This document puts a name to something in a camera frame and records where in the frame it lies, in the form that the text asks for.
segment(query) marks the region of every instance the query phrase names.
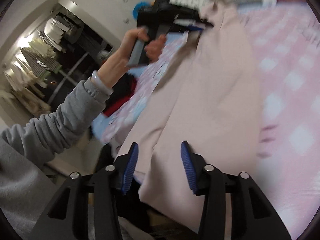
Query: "bracelet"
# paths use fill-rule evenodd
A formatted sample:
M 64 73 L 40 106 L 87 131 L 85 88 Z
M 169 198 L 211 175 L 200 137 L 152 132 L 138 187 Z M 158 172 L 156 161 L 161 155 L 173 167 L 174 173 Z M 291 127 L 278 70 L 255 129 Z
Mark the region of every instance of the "bracelet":
M 94 84 L 97 86 L 97 88 L 99 90 L 101 90 L 102 92 L 104 92 L 108 96 L 111 96 L 111 94 L 113 93 L 113 89 L 108 88 L 105 84 L 103 84 L 103 82 L 99 78 L 98 72 L 96 70 L 92 72 L 92 78 L 94 80 Z

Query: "closet light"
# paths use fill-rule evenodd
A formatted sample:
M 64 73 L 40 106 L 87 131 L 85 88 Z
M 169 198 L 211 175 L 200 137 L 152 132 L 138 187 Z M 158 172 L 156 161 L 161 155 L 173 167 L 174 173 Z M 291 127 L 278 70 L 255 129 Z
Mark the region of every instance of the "closet light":
M 30 34 L 28 37 L 26 38 L 21 38 L 18 41 L 18 46 L 20 48 L 26 48 L 26 47 L 30 47 L 29 45 L 29 41 L 32 41 L 34 34 Z

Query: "gray sleeve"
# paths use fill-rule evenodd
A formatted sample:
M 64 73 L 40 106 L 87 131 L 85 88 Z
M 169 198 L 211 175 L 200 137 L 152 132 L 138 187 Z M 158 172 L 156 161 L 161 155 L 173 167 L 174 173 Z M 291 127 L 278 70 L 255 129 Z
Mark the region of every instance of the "gray sleeve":
M 1 132 L 1 138 L 41 167 L 54 158 L 54 153 L 70 148 L 82 136 L 103 111 L 107 99 L 90 79 L 81 81 L 56 112 L 32 118 L 25 127 L 16 124 Z

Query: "blue circular object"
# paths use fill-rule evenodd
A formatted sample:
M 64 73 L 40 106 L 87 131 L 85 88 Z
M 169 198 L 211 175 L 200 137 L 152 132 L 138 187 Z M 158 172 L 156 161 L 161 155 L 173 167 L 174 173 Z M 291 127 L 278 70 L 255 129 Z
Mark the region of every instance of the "blue circular object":
M 148 3 L 148 2 L 140 2 L 140 3 L 138 3 L 138 4 L 134 7 L 134 9 L 133 9 L 133 11 L 132 11 L 132 15 L 133 15 L 133 17 L 134 17 L 135 19 L 138 18 L 138 12 L 139 12 L 140 8 L 141 8 L 141 7 L 145 7 L 145 6 L 151 6 L 151 4 Z

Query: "gray sweatshirt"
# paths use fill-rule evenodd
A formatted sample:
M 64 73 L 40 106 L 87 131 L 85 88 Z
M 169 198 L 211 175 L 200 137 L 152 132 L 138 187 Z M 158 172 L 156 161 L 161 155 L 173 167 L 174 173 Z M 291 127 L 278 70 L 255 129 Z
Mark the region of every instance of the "gray sweatshirt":
M 1 133 L 0 207 L 23 239 L 57 190 L 40 168 L 79 139 L 107 99 L 90 80 L 82 81 L 55 113 Z

